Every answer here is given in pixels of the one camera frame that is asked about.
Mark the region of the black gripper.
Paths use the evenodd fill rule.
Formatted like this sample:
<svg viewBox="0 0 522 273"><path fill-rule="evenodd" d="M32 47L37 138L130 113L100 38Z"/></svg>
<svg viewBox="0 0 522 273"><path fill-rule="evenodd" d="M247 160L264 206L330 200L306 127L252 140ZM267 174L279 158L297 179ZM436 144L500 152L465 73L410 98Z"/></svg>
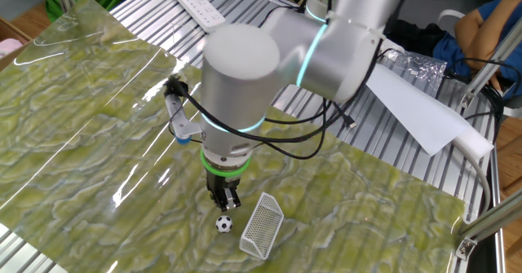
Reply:
<svg viewBox="0 0 522 273"><path fill-rule="evenodd" d="M241 201L236 192L240 181L240 175L222 177L212 173L206 174L206 186L210 192L210 198L222 212L241 206Z"/></svg>

